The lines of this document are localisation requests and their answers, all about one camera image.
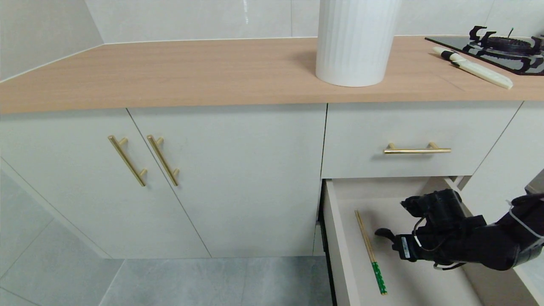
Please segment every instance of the open drawer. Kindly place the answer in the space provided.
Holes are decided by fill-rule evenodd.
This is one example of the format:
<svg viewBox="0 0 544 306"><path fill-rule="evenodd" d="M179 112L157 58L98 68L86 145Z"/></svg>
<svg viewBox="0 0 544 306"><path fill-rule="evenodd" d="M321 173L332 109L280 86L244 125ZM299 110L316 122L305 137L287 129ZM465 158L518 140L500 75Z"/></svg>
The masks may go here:
<svg viewBox="0 0 544 306"><path fill-rule="evenodd" d="M439 271L432 262L402 261L388 239L374 235L382 227L394 234L410 233L418 218L400 201L445 188L456 189L448 178L325 181L322 219L337 305L538 305L514 270L467 264ZM385 296L380 295L355 210L372 242L387 287Z"/></svg>

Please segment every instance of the knife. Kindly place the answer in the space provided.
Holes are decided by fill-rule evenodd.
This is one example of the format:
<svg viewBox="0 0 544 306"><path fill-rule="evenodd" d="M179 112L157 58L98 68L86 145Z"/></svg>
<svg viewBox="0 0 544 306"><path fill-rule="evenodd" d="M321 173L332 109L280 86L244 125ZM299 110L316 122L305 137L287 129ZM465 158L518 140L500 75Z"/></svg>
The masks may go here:
<svg viewBox="0 0 544 306"><path fill-rule="evenodd" d="M491 69L483 67L482 65L471 62L470 60L462 57L459 53L452 50L434 47L432 50L440 55L443 59L450 61L454 66L465 70L466 72L473 74L479 78L482 78L490 83L498 85L502 88L510 89L514 84L512 80L502 74L495 72Z"/></svg>

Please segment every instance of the white vase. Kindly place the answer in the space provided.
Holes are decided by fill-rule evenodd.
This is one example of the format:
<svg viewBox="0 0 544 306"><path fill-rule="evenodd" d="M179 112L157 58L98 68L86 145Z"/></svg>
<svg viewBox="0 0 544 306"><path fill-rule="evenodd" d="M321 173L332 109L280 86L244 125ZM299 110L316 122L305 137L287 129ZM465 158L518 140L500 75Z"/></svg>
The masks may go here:
<svg viewBox="0 0 544 306"><path fill-rule="evenodd" d="M362 87L384 79L401 0L321 0L316 76Z"/></svg>

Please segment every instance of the robotic hand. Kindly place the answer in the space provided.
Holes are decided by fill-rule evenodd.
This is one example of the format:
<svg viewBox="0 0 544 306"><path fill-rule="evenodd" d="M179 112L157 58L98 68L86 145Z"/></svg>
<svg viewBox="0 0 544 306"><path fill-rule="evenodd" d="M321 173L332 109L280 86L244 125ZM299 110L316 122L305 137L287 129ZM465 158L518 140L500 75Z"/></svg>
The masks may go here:
<svg viewBox="0 0 544 306"><path fill-rule="evenodd" d="M401 259L434 261L439 270L479 262L503 271L537 257L542 251L544 194L514 199L510 212L489 225L483 216L467 217L461 204L459 194L451 189L409 197L401 205L420 218L412 234L395 236L385 228L375 234L391 240ZM418 228L423 220L425 226Z"/></svg>

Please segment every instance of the brass bar handle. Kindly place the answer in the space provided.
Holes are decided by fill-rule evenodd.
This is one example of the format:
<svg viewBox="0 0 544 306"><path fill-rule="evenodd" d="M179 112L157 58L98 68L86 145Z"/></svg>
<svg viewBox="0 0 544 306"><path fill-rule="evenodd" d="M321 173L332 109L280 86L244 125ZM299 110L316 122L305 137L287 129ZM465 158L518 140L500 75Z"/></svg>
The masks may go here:
<svg viewBox="0 0 544 306"><path fill-rule="evenodd" d="M384 149L384 154L439 154L451 152L451 148L439 148L434 142L430 142L425 149L397 149L393 143L389 143L387 148Z"/></svg>
<svg viewBox="0 0 544 306"><path fill-rule="evenodd" d="M147 173L147 169L146 168L142 169L140 173L136 172L134 165L132 164L131 160L128 158L126 153L123 151L123 148L121 147L128 142L128 139L126 137L123 137L121 141L118 142L117 139L115 139L115 136L113 135L108 136L108 139L112 143L117 153L119 153L119 155L121 156L125 164L127 164L127 167L131 170L132 174L134 174L134 177L138 180L140 185L142 187L145 187L143 176Z"/></svg>
<svg viewBox="0 0 544 306"><path fill-rule="evenodd" d="M177 182L177 175L180 173L179 168L174 169L174 171L171 170L170 166L168 165L168 162L164 158L163 153L159 149L159 146L164 142L164 138L159 137L155 141L155 138L153 138L153 135L147 135L147 140L149 141L149 144L153 147L153 150L155 151L155 154L159 157L160 163L163 164L164 170L166 170L166 173L168 173L168 176L170 177L170 180L174 184L174 186L178 186Z"/></svg>

